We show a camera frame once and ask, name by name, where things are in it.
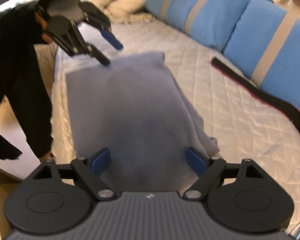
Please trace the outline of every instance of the ribbed gray housing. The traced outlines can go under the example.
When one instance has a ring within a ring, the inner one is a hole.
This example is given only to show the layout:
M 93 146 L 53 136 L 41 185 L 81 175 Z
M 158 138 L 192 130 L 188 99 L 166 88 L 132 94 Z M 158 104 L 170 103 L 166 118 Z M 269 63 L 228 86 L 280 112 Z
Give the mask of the ribbed gray housing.
M 291 240 L 284 232 L 247 236 L 212 220 L 198 202 L 177 193 L 123 193 L 97 205 L 76 228 L 54 236 L 27 236 L 14 231 L 6 240 Z

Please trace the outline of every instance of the metal pin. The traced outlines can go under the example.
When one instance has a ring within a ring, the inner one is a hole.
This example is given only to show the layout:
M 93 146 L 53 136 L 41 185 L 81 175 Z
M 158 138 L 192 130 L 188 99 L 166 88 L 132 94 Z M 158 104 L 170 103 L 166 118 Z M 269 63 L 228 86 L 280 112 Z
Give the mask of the metal pin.
M 90 20 L 88 18 L 88 14 L 86 12 L 83 13 L 83 16 L 86 18 L 87 22 L 90 22 Z
M 197 190 L 189 190 L 186 192 L 186 197 L 191 199 L 197 199 L 201 197 L 201 193 Z
M 103 189 L 98 192 L 98 195 L 101 198 L 110 198 L 113 197 L 114 192 L 110 189 Z

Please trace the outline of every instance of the person's hand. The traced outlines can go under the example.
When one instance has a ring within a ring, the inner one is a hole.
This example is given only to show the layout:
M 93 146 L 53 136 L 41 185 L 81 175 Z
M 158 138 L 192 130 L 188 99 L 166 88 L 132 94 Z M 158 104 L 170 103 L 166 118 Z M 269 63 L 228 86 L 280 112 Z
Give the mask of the person's hand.
M 53 154 L 51 151 L 48 151 L 48 153 L 46 155 L 42 156 L 39 160 L 42 163 L 48 159 L 53 159 Z
M 35 20 L 41 25 L 42 30 L 45 31 L 48 27 L 48 23 L 37 12 L 35 12 Z M 47 43 L 52 42 L 51 38 L 45 32 L 42 33 L 42 39 Z

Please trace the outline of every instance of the gray blanket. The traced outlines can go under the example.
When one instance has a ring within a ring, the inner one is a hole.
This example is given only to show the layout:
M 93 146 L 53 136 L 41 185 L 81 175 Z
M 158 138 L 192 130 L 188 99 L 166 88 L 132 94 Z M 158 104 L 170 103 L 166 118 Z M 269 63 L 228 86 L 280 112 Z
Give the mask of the gray blanket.
M 109 148 L 112 162 L 101 179 L 114 190 L 183 191 L 197 180 L 185 150 L 219 151 L 164 59 L 149 52 L 66 75 L 77 157 Z

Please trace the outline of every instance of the blue striped pillow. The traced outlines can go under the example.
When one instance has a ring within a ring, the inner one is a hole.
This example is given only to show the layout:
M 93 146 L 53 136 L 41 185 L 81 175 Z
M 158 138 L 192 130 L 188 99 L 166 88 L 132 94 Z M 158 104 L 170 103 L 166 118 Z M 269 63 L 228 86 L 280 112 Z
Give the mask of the blue striped pillow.
M 289 23 L 285 21 L 290 21 L 292 28 L 287 29 Z M 285 31 L 279 31 L 280 28 L 287 31 L 283 44 L 279 40 Z M 274 46 L 278 47 L 278 54 L 273 53 Z M 300 19 L 297 16 L 287 14 L 267 0 L 251 0 L 223 54 L 261 90 L 300 111 Z M 268 68 L 267 57 L 273 57 Z
M 162 6 L 165 1 L 167 0 L 148 0 L 146 8 L 162 19 Z M 186 32 L 187 18 L 198 1 L 171 0 L 162 20 Z M 196 14 L 189 36 L 207 47 L 223 51 L 248 2 L 249 0 L 207 0 Z

